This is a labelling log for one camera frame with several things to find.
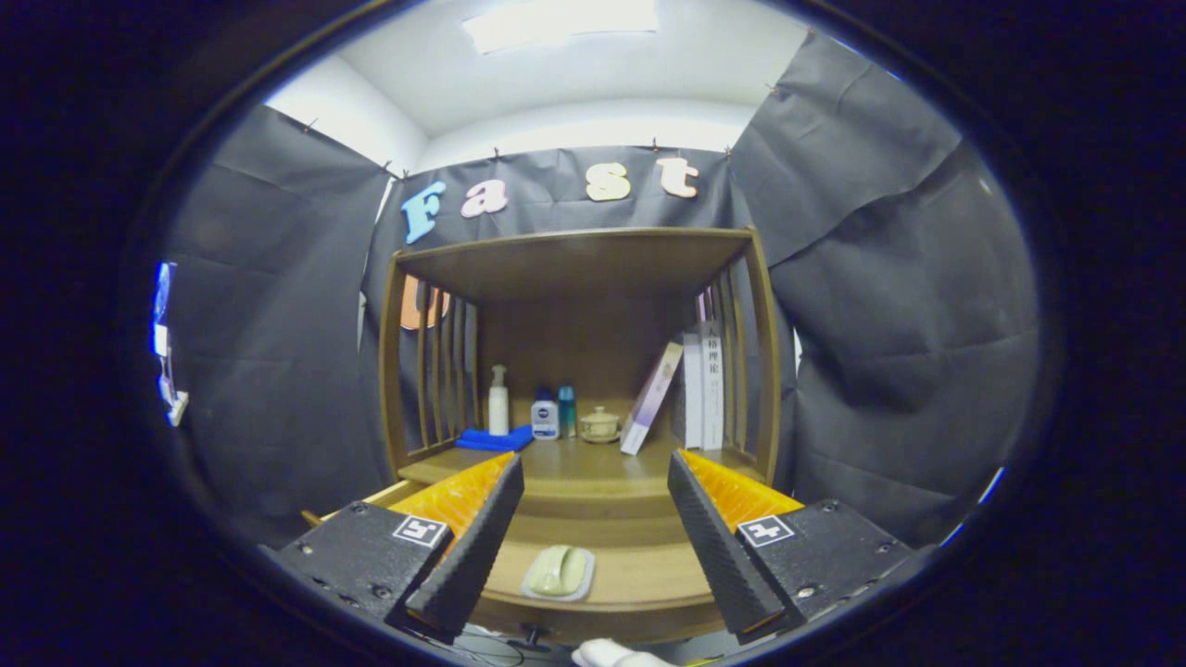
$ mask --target wooden cabinet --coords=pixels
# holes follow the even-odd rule
[[[408,277],[422,286],[407,291],[421,317],[415,333],[400,326]],[[429,312],[446,311],[446,315],[431,323]],[[726,357],[726,446],[706,453],[766,482],[777,455],[780,366],[770,279],[752,228],[537,234],[396,253],[380,347],[393,471],[408,490],[496,456],[453,446],[463,430],[484,427],[496,363],[508,367],[512,427],[529,421],[538,386],[572,385],[578,415],[604,405],[625,418],[664,343],[695,320],[700,304],[722,323]],[[752,306],[755,335],[745,331],[742,306]],[[747,339],[757,341],[760,361],[755,428],[747,424]],[[400,348],[407,344],[416,351],[415,415],[404,414],[401,396]],[[419,423],[420,442],[407,442],[406,419]],[[719,629],[667,491],[677,446],[662,413],[637,457],[619,453],[617,443],[528,445],[523,500],[473,621],[511,631],[536,622],[556,641],[658,641]],[[586,601],[518,595],[531,560],[551,544],[594,552]]]

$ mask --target lotion bottle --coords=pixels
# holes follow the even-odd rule
[[[555,440],[560,436],[560,406],[544,387],[535,394],[531,404],[531,437],[536,440]]]
[[[511,432],[510,400],[506,398],[506,385],[503,381],[506,367],[499,363],[492,370],[495,371],[495,381],[490,385],[487,401],[490,419],[486,420],[486,424],[490,426],[491,436],[505,436]]]

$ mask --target book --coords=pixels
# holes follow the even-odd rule
[[[646,432],[651,430],[655,415],[658,414],[659,406],[663,405],[663,396],[667,395],[676,369],[680,367],[680,356],[682,354],[682,344],[675,341],[667,344],[663,355],[659,356],[658,363],[651,370],[650,377],[643,385],[643,390],[638,394],[635,407],[630,409],[630,415],[626,417],[626,424],[621,428],[621,447],[619,450],[621,453],[635,456],[642,449],[643,439],[646,438]]]
[[[704,374],[700,331],[683,333],[683,363],[671,389],[671,433],[684,449],[699,450],[704,442]]]
[[[725,369],[721,325],[710,319],[697,324],[701,347],[701,383],[704,392],[701,447],[719,450],[725,445]]]

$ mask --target white wall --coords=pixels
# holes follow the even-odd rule
[[[659,146],[723,151],[755,109],[693,100],[604,100],[544,107],[435,136],[414,172],[500,154],[581,146]]]
[[[390,170],[415,171],[428,136],[349,63],[331,56],[293,78],[267,102],[278,112]]]

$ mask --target orange object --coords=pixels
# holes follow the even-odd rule
[[[803,508],[799,501],[719,463],[688,450],[680,450],[680,455],[713,501],[713,507],[720,513],[731,533],[738,529],[738,523]]]
[[[502,477],[503,470],[510,463],[515,452],[506,452],[485,463],[446,477],[427,489],[393,504],[389,509],[402,514],[412,514],[421,519],[441,521],[453,529],[453,541],[445,548],[441,560],[461,539],[461,535],[473,523],[473,517],[486,502],[495,483]]]
[[[416,331],[420,329],[420,307],[416,301],[416,291],[420,290],[420,281],[416,280],[414,275],[409,275],[403,280],[403,304],[400,307],[400,326],[407,329],[408,331]],[[428,290],[428,322],[426,326],[432,329],[440,323],[441,317],[448,313],[449,296],[445,292],[441,297],[441,312],[440,317],[436,313],[436,287],[431,287]]]

